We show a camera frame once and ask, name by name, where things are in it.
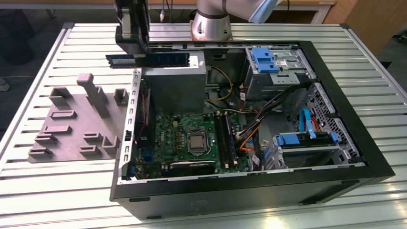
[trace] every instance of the green circuit board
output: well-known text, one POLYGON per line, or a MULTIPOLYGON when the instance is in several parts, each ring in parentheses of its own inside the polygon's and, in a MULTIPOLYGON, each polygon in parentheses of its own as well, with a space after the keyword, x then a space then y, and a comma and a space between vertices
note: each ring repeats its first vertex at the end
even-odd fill
MULTIPOLYGON (((145 163, 144 173, 149 178, 160 177, 161 163, 168 161, 208 160, 216 162, 215 173, 248 170, 247 157, 237 158, 237 165, 224 168, 219 161, 217 138, 213 114, 159 115, 156 118, 156 143, 153 160, 145 163), (188 152, 188 133, 199 131, 207 139, 207 152, 199 156, 188 152)), ((232 131, 240 131, 239 116, 229 115, 232 131)))

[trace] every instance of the floor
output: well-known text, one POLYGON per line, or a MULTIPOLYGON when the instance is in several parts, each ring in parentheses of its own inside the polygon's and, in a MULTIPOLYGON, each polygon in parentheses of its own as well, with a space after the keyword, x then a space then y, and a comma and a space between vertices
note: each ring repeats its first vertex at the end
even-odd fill
MULTIPOLYGON (((9 65, 0 58, 0 77, 7 77, 4 80, 7 80, 12 86, 9 91, 0 92, 0 139, 24 99, 33 81, 32 77, 37 74, 63 24, 65 22, 117 22, 115 10, 97 10, 97 13, 95 13, 95 10, 57 10, 55 12, 56 18, 53 19, 48 17, 44 10, 25 10, 24 13, 31 26, 36 31, 36 36, 28 41, 35 52, 35 58, 31 62, 20 66, 9 65)), ((157 22, 157 11, 151 11, 151 18, 152 22, 157 22)), ((189 11, 175 11, 173 19, 175 22, 188 22, 189 11)), ((398 43, 396 39, 392 39, 378 58, 380 61, 392 61, 388 71, 404 90, 407 90, 407 43, 398 43)))

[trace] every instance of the black wire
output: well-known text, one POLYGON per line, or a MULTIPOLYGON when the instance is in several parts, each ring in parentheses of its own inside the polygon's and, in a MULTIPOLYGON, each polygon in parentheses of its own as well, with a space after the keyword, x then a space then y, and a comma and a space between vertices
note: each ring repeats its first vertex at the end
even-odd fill
POLYGON ((263 106, 263 108, 259 110, 259 113, 256 115, 256 118, 252 122, 252 124, 248 126, 248 128, 245 128, 244 130, 241 130, 240 132, 240 136, 247 133, 249 130, 255 129, 257 127, 257 125, 260 125, 260 122, 263 121, 265 114, 273 109, 276 108, 283 102, 284 99, 288 97, 289 93, 300 88, 305 88, 308 86, 311 86, 312 82, 305 82, 301 83, 299 85, 293 85, 291 87, 288 87, 284 91, 281 91, 263 106))
POLYGON ((263 163, 263 155, 261 155, 261 150, 260 150, 259 131, 255 132, 255 134, 252 136, 252 141, 253 141, 255 155, 259 158, 259 165, 256 165, 256 163, 253 162, 253 171, 260 171, 261 163, 263 163))
POLYGON ((171 0, 169 23, 172 23, 172 7, 173 7, 173 0, 171 0))
POLYGON ((283 17, 283 23, 285 23, 285 19, 288 17, 288 12, 289 12, 289 0, 287 0, 287 11, 285 11, 285 15, 283 17))
POLYGON ((53 19, 56 17, 55 13, 56 13, 56 10, 52 11, 51 19, 53 19))
POLYGON ((173 19, 173 21, 177 21, 177 19, 180 19, 180 17, 183 16, 183 14, 184 14, 184 10, 181 11, 179 17, 176 19, 173 19))
POLYGON ((171 8, 169 8, 168 0, 165 0, 165 3, 167 3, 168 12, 171 13, 171 8))
POLYGON ((189 11, 189 15, 188 15, 189 21, 193 20, 195 16, 196 16, 196 9, 189 11))

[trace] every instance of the ram slot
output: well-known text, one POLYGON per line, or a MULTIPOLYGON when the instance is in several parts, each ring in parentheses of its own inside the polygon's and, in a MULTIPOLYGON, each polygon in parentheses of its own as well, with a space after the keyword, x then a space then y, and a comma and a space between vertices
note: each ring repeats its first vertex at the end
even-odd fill
POLYGON ((216 138, 217 138, 217 151, 219 151, 220 165, 221 165, 221 167, 228 168, 229 167, 228 147, 227 147, 227 141, 224 138, 224 129, 223 129, 220 114, 215 115, 215 130, 216 130, 216 138))
POLYGON ((231 123, 227 114, 216 114, 215 129, 221 166, 229 168, 237 164, 237 161, 231 123))
POLYGON ((233 134, 232 134, 232 131, 231 131, 229 116, 227 114, 224 114, 223 118, 224 118, 224 122, 225 122, 225 125, 227 125, 225 139, 227 139, 227 146, 228 146, 229 163, 236 165, 237 164, 237 159, 236 159, 235 139, 233 139, 233 134))

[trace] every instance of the motherboard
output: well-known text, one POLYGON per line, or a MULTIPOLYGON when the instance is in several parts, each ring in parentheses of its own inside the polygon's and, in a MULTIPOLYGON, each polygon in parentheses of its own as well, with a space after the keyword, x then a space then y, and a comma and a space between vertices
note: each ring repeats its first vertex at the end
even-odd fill
POLYGON ((155 147, 141 149, 144 178, 177 176, 185 166, 212 168, 212 174, 248 171, 247 156, 233 151, 233 139, 219 137, 227 131, 232 137, 240 129, 236 113, 157 115, 155 147), (227 127, 219 124, 220 118, 227 119, 227 127), (225 144, 232 152, 221 150, 225 144))

